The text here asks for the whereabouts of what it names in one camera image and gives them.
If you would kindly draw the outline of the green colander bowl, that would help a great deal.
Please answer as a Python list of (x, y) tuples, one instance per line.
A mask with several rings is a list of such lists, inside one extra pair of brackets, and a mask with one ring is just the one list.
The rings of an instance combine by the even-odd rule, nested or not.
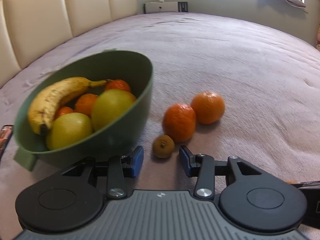
[[(27, 120), (27, 110), (35, 96), (49, 85), (80, 76), (89, 80), (123, 79), (137, 100), (118, 120), (86, 139), (60, 150), (46, 148), (44, 137), (35, 134)], [(127, 50), (106, 50), (84, 57), (61, 68), (42, 81), (21, 105), (14, 123), (17, 151), (14, 161), (28, 171), (41, 160), (55, 167), (66, 167), (86, 156), (106, 160), (125, 154), (143, 133), (150, 110), (153, 86), (153, 65), (145, 55)]]

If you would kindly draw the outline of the mandarin orange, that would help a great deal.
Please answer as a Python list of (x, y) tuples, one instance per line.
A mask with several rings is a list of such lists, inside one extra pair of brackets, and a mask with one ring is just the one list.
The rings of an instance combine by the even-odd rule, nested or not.
[(76, 101), (74, 106), (74, 111), (90, 117), (92, 108), (97, 99), (98, 99), (98, 96), (95, 94), (91, 94), (91, 93), (83, 94)]
[(62, 115), (73, 113), (73, 112), (74, 111), (71, 107), (63, 106), (56, 111), (54, 119), (57, 119)]
[(220, 94), (206, 91), (194, 96), (191, 108), (201, 124), (213, 124), (219, 121), (225, 112), (225, 102)]
[(185, 103), (171, 105), (163, 118), (163, 131), (174, 142), (190, 140), (196, 129), (195, 111)]

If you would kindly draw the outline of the yellow banana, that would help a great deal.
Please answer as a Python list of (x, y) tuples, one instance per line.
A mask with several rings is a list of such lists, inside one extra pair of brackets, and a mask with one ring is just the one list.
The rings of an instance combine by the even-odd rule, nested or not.
[(45, 135), (52, 129), (56, 111), (90, 88), (107, 85), (108, 80), (91, 81), (85, 77), (69, 77), (41, 90), (32, 100), (27, 118), (31, 130)]

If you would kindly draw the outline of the yellow green apple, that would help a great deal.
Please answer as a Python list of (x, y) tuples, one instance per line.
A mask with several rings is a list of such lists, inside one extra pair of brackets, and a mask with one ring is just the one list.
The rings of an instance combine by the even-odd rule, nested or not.
[(96, 100), (91, 112), (92, 125), (95, 131), (111, 124), (122, 116), (136, 101), (136, 97), (127, 91), (109, 89)]
[(46, 136), (49, 150), (58, 150), (77, 143), (93, 133), (92, 123), (82, 113), (69, 113), (57, 118)]

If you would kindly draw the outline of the smartphone on bed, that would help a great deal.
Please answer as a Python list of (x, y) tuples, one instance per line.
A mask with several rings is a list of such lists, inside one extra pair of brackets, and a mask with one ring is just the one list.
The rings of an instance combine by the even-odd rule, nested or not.
[(4, 125), (0, 132), (0, 159), (2, 158), (5, 149), (12, 137), (14, 125)]

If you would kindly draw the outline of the left brown longan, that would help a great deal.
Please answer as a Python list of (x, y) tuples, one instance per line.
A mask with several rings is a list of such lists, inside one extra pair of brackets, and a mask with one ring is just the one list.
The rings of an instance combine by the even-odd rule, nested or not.
[(153, 154), (161, 159), (170, 158), (174, 150), (175, 143), (168, 135), (160, 135), (152, 145)]

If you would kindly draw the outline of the pink bed blanket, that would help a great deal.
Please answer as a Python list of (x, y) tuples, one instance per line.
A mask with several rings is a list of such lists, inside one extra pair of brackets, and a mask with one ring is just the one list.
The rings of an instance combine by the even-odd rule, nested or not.
[(154, 66), (150, 114), (140, 143), (140, 189), (190, 189), (174, 155), (151, 154), (172, 104), (212, 90), (225, 100), (222, 120), (200, 125), (189, 148), (218, 159), (237, 155), (283, 179), (319, 180), (319, 52), (281, 31), (231, 18), (165, 13), (136, 15), (44, 48), (1, 88), (1, 124), (50, 74), (104, 50), (131, 50)]

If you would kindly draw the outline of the cream padded headboard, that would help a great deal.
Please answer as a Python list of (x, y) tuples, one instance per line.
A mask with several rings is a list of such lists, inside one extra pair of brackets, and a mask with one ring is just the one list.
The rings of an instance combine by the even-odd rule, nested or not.
[(137, 0), (1, 0), (1, 85), (60, 44), (137, 10)]

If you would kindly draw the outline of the white bedside cabinet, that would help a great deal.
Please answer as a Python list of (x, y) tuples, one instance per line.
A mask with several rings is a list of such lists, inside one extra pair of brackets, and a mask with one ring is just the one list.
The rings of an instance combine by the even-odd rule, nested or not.
[(145, 14), (158, 12), (188, 12), (188, 2), (148, 2), (143, 7)]

